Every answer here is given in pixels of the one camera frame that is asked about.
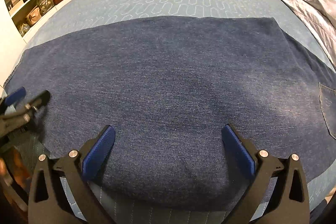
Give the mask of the person right hand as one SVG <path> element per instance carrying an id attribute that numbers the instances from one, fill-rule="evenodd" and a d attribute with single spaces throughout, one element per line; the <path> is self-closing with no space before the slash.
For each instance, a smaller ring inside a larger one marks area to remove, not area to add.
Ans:
<path id="1" fill-rule="evenodd" d="M 1 187 L 11 204 L 27 212 L 30 174 L 16 148 L 1 153 Z"/>

